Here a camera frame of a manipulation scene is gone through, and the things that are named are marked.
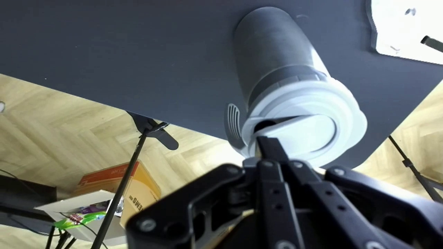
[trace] white cap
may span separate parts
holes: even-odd
[[[242,129],[246,156],[255,156],[257,137],[280,140],[290,159],[325,166],[356,145],[367,130],[367,119],[352,93],[338,80],[304,80],[277,84],[262,94]],[[280,119],[255,131],[265,120]]]

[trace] herringbone wood panel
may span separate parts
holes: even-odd
[[[395,131],[417,166],[434,169],[435,177],[443,173],[442,94],[441,84]],[[8,102],[0,116],[0,169],[24,180],[71,191],[84,174],[128,162],[138,144],[139,133],[122,109],[3,75],[0,100]],[[224,162],[242,163],[243,158],[224,140],[178,126],[170,126],[168,131],[179,140],[178,151],[149,140],[140,155],[164,195]],[[424,194],[391,144],[384,142],[359,170]],[[45,248],[45,243],[46,236],[0,225],[0,248]],[[80,241],[74,248],[91,243]]]
[[[70,192],[84,174],[129,162],[139,141],[122,109],[3,75],[0,100],[8,104],[0,115],[0,169],[24,180]],[[221,138],[178,126],[167,130],[181,142],[178,151],[149,138],[140,153],[164,195],[221,163],[242,165],[243,158]],[[0,248],[45,248],[45,242],[30,231],[0,227]]]

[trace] orange object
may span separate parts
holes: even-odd
[[[75,188],[74,195],[84,195],[100,189],[116,192],[127,169],[128,163],[124,163],[86,174]],[[121,225],[125,227],[127,221],[134,214],[157,202],[161,195],[163,192],[158,184],[154,181],[142,162],[138,160],[124,194],[124,213],[121,217]]]

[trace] black metal bracket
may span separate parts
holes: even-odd
[[[132,217],[129,248],[443,246],[442,205],[398,196],[397,188],[347,169],[323,178],[290,160],[279,140],[258,144],[257,167],[224,165]],[[229,235],[215,238],[229,225]]]
[[[136,123],[138,130],[140,131],[140,134],[145,133],[145,130],[149,130],[147,137],[154,137],[157,138],[161,144],[164,144],[168,149],[178,149],[179,148],[179,142],[178,140],[175,140],[167,130],[165,127],[168,126],[168,123],[161,122],[157,123],[154,119],[147,118],[147,116],[142,116],[134,112],[128,112],[132,119]]]

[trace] gray cylindrical tube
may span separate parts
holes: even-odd
[[[291,15],[276,7],[250,12],[235,33],[235,57],[251,105],[277,82],[325,80],[329,70]]]

